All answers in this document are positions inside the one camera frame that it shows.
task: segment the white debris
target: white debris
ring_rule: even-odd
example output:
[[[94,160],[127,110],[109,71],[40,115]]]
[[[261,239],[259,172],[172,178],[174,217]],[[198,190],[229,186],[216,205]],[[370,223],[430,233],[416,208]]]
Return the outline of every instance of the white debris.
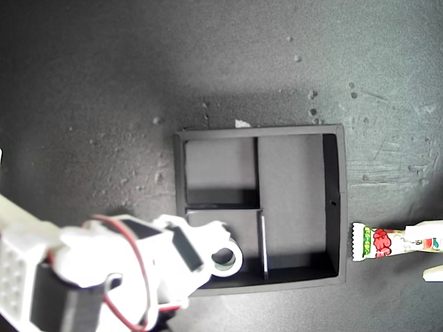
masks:
[[[251,124],[243,120],[235,119],[235,128],[251,128]]]

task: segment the gray foam surface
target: gray foam surface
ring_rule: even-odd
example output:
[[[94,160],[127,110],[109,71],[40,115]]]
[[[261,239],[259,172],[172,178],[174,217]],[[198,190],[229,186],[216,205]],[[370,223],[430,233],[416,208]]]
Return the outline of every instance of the gray foam surface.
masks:
[[[269,268],[309,266],[325,252],[322,136],[260,137],[258,167]]]

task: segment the black tray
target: black tray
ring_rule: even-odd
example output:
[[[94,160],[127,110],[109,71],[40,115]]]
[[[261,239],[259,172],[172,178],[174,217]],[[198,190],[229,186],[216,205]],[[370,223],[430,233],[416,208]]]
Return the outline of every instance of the black tray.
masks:
[[[196,295],[345,281],[343,126],[187,131],[174,148],[178,215],[226,222],[244,255],[236,275]]]

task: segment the dark gray surface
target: dark gray surface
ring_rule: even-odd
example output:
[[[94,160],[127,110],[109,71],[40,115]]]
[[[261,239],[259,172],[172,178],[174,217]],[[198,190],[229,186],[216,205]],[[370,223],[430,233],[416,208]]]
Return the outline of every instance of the dark gray surface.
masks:
[[[173,213],[172,133],[236,118],[343,123],[350,223],[443,217],[440,0],[28,3],[0,7],[0,191],[38,217]],[[192,298],[172,327],[441,331],[439,264],[349,258],[345,284]]]

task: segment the mounting hole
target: mounting hole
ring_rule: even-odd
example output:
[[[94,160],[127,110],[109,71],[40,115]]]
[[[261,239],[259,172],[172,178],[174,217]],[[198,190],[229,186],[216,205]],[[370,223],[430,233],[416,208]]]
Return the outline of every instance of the mounting hole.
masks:
[[[216,264],[226,265],[233,259],[234,253],[228,248],[222,248],[213,254],[213,261]]]

